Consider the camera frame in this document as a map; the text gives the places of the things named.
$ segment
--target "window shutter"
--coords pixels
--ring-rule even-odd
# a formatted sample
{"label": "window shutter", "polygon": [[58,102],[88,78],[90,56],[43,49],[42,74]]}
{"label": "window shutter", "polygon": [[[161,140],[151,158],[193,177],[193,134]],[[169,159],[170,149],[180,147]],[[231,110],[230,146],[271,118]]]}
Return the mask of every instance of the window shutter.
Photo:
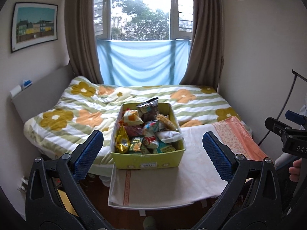
{"label": "window shutter", "polygon": [[171,39],[191,39],[193,0],[171,0]]}
{"label": "window shutter", "polygon": [[94,30],[97,38],[111,39],[110,0],[94,0]]}

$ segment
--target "box label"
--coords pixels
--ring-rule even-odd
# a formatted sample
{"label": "box label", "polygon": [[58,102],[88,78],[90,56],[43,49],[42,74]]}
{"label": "box label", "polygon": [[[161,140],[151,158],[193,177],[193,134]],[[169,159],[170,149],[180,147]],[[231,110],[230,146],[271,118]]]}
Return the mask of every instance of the box label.
{"label": "box label", "polygon": [[157,162],[155,163],[141,163],[141,168],[150,168],[150,167],[156,167]]}

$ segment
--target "framed picture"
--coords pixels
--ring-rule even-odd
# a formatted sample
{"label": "framed picture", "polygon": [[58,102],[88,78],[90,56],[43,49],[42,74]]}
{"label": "framed picture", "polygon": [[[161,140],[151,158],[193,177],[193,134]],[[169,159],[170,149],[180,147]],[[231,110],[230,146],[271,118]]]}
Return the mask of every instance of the framed picture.
{"label": "framed picture", "polygon": [[57,40],[57,5],[15,3],[11,52]]}

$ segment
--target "white wall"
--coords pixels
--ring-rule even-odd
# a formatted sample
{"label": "white wall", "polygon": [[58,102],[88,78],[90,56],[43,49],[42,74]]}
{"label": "white wall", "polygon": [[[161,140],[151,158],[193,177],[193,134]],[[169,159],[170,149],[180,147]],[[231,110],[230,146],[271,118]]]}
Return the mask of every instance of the white wall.
{"label": "white wall", "polygon": [[[11,53],[11,20],[15,2],[59,5],[58,40]],[[15,209],[24,214],[24,195],[17,187],[23,175],[28,177],[38,152],[24,137],[22,121],[8,95],[23,79],[36,81],[68,63],[64,0],[7,0],[0,11],[0,25],[0,185]]]}
{"label": "white wall", "polygon": [[[267,117],[277,117],[291,87],[294,69],[307,77],[307,9],[301,0],[223,0],[224,58],[220,93],[252,127],[258,143]],[[298,79],[285,111],[298,112],[307,83]],[[281,121],[289,123],[284,113]],[[261,145],[273,159],[280,137]]]}

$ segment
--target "finger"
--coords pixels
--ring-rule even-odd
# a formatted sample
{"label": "finger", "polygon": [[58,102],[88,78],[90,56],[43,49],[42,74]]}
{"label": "finger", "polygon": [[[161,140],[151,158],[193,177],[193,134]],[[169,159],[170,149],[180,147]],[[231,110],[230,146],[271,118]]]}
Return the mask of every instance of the finger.
{"label": "finger", "polygon": [[290,180],[293,182],[298,182],[299,178],[299,175],[290,175]]}
{"label": "finger", "polygon": [[302,167],[302,159],[294,161],[293,167]]}
{"label": "finger", "polygon": [[289,173],[293,175],[300,175],[300,168],[290,167]]}

